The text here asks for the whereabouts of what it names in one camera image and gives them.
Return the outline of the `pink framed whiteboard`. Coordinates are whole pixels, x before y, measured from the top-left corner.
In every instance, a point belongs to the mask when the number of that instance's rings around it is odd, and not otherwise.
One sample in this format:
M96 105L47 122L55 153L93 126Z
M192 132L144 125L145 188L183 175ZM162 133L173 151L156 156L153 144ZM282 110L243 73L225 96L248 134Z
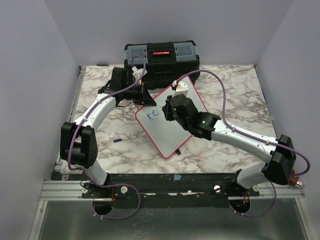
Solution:
M162 107L166 104L167 97L174 93L175 91L168 86L153 98L156 106L143 106L135 113L137 122L165 159L170 158L192 137L175 120L167 121L165 119Z

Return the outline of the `blue marker cap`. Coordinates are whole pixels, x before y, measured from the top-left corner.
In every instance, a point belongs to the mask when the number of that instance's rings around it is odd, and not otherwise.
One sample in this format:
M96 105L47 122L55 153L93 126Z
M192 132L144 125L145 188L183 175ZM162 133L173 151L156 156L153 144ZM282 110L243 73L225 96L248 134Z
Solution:
M118 139L114 139L114 140L113 140L114 143L121 142L121 141L122 141L121 138L118 138Z

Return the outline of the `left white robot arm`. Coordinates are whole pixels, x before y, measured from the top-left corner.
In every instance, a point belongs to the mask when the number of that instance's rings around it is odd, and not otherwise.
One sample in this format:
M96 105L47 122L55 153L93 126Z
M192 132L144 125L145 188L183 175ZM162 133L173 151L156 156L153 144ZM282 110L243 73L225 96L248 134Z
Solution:
M121 101L129 100L142 106L156 106L142 78L145 68L130 70L114 67L111 79L98 90L93 104L75 121L65 122L60 133L60 158L67 162L71 171L82 171L91 182L93 191L101 198L107 197L111 185L106 182L108 173L97 161L98 144L96 131Z

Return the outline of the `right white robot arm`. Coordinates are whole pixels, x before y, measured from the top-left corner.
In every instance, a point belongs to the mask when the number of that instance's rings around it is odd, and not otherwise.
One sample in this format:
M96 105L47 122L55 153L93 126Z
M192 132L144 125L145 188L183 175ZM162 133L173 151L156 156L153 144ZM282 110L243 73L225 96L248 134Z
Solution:
M167 121L176 121L196 138L225 143L260 159L260 163L236 171L230 183L234 195L241 196L254 185L266 181L278 185L290 183L296 161L290 137L259 138L251 131L228 126L219 116L198 111L193 101L183 94L168 96L162 111Z

